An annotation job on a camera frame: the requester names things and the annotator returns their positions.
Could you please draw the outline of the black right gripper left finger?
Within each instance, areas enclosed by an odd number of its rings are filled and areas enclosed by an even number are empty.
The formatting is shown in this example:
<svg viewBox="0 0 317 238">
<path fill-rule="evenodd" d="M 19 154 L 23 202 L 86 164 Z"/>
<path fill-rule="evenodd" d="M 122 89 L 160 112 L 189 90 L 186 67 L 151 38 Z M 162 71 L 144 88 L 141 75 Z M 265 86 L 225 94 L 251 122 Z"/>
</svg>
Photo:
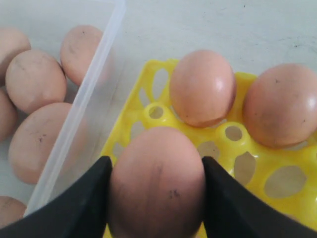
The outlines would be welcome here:
<svg viewBox="0 0 317 238">
<path fill-rule="evenodd" d="M 106 228 L 107 190 L 112 163 L 100 157 L 53 201 L 2 228 L 2 238 L 101 238 Z"/>
</svg>

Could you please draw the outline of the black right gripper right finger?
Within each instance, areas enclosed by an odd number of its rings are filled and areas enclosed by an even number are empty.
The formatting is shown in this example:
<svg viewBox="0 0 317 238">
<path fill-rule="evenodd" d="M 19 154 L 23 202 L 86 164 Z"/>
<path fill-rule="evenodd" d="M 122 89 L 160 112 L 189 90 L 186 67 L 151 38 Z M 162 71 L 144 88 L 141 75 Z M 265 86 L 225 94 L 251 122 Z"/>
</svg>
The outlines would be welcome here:
<svg viewBox="0 0 317 238">
<path fill-rule="evenodd" d="M 212 157 L 202 158 L 206 176 L 204 226 L 209 238 L 315 238 L 316 231 L 274 210 Z"/>
</svg>

